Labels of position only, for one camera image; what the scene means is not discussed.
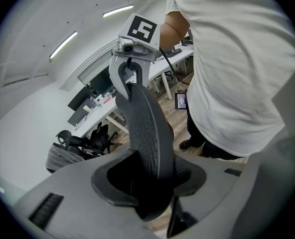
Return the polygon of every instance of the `office desk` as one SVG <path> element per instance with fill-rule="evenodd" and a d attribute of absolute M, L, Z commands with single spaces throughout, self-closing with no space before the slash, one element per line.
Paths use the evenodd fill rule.
<path fill-rule="evenodd" d="M 172 65 L 175 65 L 176 63 L 184 60 L 185 58 L 189 57 L 193 54 L 193 47 L 184 47 L 183 51 L 179 54 L 177 54 L 174 57 L 169 58 L 169 61 Z M 155 61 L 154 64 L 151 64 L 148 81 L 152 81 L 155 77 L 161 75 L 164 86 L 167 92 L 168 98 L 171 100 L 172 96 L 169 90 L 169 86 L 165 77 L 165 72 L 169 70 L 169 65 L 165 59 Z M 129 79 L 131 82 L 136 82 L 135 76 L 131 77 Z M 115 98 L 110 99 L 105 104 L 102 104 L 102 107 L 95 107 L 91 114 L 87 115 L 87 118 L 85 122 L 80 125 L 76 130 L 72 130 L 72 135 L 83 137 L 85 136 L 91 128 L 93 128 L 97 123 L 99 123 L 104 118 L 110 121 L 112 124 L 116 125 L 118 128 L 123 130 L 126 133 L 129 133 L 128 129 L 124 126 L 122 126 L 120 123 L 118 123 L 115 119 L 113 119 L 111 116 L 109 116 L 110 113 L 112 113 L 117 108 L 116 100 Z"/>

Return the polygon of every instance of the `white wall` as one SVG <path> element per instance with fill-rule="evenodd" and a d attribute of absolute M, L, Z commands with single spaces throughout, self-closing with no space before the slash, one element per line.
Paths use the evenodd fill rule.
<path fill-rule="evenodd" d="M 53 82 L 49 76 L 40 76 L 0 89 L 0 120 L 29 95 Z"/>
<path fill-rule="evenodd" d="M 156 0 L 142 15 L 162 23 L 164 10 L 164 1 Z M 117 37 L 130 14 L 107 18 L 106 25 L 95 35 L 83 37 L 88 42 L 71 41 L 49 65 L 51 76 L 57 81 L 22 100 L 0 120 L 0 177 L 27 191 L 50 175 L 45 169 L 48 150 L 58 132 L 72 129 L 67 120 L 73 111 L 67 104 L 83 85 L 77 82 L 69 92 L 59 88 L 85 59 Z"/>

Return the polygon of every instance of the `wooden floor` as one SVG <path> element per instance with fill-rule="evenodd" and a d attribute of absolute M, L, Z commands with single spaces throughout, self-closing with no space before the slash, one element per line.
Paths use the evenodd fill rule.
<path fill-rule="evenodd" d="M 181 78 L 183 79 L 183 81 L 185 82 L 190 82 L 192 77 L 193 77 L 193 65 L 192 65 L 192 61 L 189 61 L 189 63 L 187 63 L 187 74 L 183 74 L 181 75 Z M 176 82 L 175 78 L 171 79 L 171 77 L 168 77 L 168 84 L 171 90 L 171 94 L 172 94 L 172 100 L 169 100 L 166 94 L 166 90 L 164 85 L 162 84 L 161 80 L 158 79 L 157 80 L 157 85 L 159 88 L 160 93 L 156 93 L 153 89 L 150 89 L 150 91 L 152 92 L 153 96 L 157 99 L 158 103 L 160 104 L 164 114 L 165 114 L 165 118 L 167 119 L 167 121 L 170 123 L 170 125 L 173 128 L 174 131 L 174 142 L 173 142 L 173 148 L 174 150 L 180 150 L 179 149 L 179 144 L 184 141 L 189 139 L 190 134 L 187 131 L 186 128 L 186 121 L 187 121 L 187 114 L 186 114 L 186 110 L 176 110 L 175 109 L 175 103 L 174 103 L 174 93 L 177 92 L 177 90 L 179 89 L 187 89 L 188 86 L 184 85 L 182 83 L 178 83 Z M 115 117 L 115 119 L 120 122 L 120 123 L 124 123 L 123 121 L 121 121 L 119 118 Z M 119 142 L 119 143 L 127 143 L 129 142 L 129 135 L 127 133 L 125 133 L 122 130 L 118 131 L 118 135 L 113 139 L 113 142 Z M 194 147 L 190 147 L 189 149 L 184 151 L 187 154 L 190 155 L 200 155 L 202 152 L 202 147 L 200 148 L 194 148 Z M 233 160 L 231 162 L 240 162 L 240 163 L 246 163 L 246 159 L 241 158 L 238 160 Z M 157 219 L 147 222 L 146 226 L 153 232 L 159 232 L 159 231 L 163 231 L 166 230 L 169 224 L 169 220 L 170 220 L 170 216 L 171 216 L 171 209 L 170 207 L 167 208 L 167 210 Z"/>

